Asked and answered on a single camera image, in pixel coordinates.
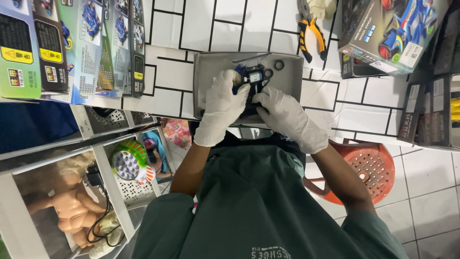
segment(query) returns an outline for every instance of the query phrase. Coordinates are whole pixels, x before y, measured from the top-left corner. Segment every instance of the green t-shirt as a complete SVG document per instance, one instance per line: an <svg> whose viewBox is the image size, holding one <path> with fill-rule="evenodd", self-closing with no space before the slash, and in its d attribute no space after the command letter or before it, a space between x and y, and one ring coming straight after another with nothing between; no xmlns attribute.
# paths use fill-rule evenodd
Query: green t-shirt
<svg viewBox="0 0 460 259"><path fill-rule="evenodd" d="M337 225L305 190L302 170L276 146L211 150L195 214L186 194L153 200L132 258L407 258L370 212Z"/></svg>

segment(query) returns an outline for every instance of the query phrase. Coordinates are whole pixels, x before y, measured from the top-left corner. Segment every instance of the person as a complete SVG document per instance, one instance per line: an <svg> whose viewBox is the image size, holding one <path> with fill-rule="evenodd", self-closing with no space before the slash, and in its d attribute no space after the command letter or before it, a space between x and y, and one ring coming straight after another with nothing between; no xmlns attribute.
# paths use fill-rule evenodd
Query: person
<svg viewBox="0 0 460 259"><path fill-rule="evenodd" d="M408 258L361 179L294 97L265 86L253 102L278 136L228 143L226 129L243 112L250 87L233 95L234 83L240 76L222 71L207 91L193 144L170 193L147 206L132 258ZM345 206L341 227L306 191L302 162L286 151L293 142L280 135L294 140L304 159L311 154Z"/></svg>

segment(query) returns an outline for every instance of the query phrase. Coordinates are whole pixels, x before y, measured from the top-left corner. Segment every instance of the yellow warning label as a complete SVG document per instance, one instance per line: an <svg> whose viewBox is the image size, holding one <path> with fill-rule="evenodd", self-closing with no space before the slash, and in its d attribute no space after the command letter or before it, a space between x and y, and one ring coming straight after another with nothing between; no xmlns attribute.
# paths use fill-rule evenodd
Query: yellow warning label
<svg viewBox="0 0 460 259"><path fill-rule="evenodd" d="M24 64L32 64L34 57L32 52L17 50L8 47L0 47L1 56L7 61L19 62Z"/></svg>
<svg viewBox="0 0 460 259"><path fill-rule="evenodd" d="M134 72L134 78L138 79L138 80L142 80L142 77L144 75L142 73L139 73L139 72Z"/></svg>
<svg viewBox="0 0 460 259"><path fill-rule="evenodd" d="M47 61L62 63L62 54L56 51L40 48L40 57Z"/></svg>

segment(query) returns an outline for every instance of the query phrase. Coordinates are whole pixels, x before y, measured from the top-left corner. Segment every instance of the pliers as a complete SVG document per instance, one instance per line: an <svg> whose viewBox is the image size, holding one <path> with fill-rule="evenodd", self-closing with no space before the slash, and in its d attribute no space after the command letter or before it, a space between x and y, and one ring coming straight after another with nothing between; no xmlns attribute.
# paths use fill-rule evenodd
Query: pliers
<svg viewBox="0 0 460 259"><path fill-rule="evenodd" d="M312 60L310 52L308 52L307 45L305 42L305 34L307 29L310 28L311 31L315 34L318 43L319 43L319 54L321 60L326 61L328 54L326 52L326 40L324 39L324 34L321 31L321 28L316 24L316 17L311 18L310 6L308 5L307 0L297 0L297 7L299 8L299 13L302 16L302 20L299 22L300 27L300 49L307 59L307 62L310 63Z"/></svg>

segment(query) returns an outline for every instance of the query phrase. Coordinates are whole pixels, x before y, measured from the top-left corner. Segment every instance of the red plastic chair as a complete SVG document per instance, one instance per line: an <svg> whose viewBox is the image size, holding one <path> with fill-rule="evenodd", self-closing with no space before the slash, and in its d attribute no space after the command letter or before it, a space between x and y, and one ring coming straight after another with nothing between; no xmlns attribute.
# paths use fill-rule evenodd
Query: red plastic chair
<svg viewBox="0 0 460 259"><path fill-rule="evenodd" d="M395 165L393 158L382 143L352 140L358 144L349 144L349 139L344 139L343 144L329 140L329 144L355 170L356 174L368 188L372 197L372 203L383 200L393 187L395 181ZM335 204L343 205L342 202L331 192L324 178L302 178L304 186L323 199ZM324 190L317 187L313 182L325 182Z"/></svg>

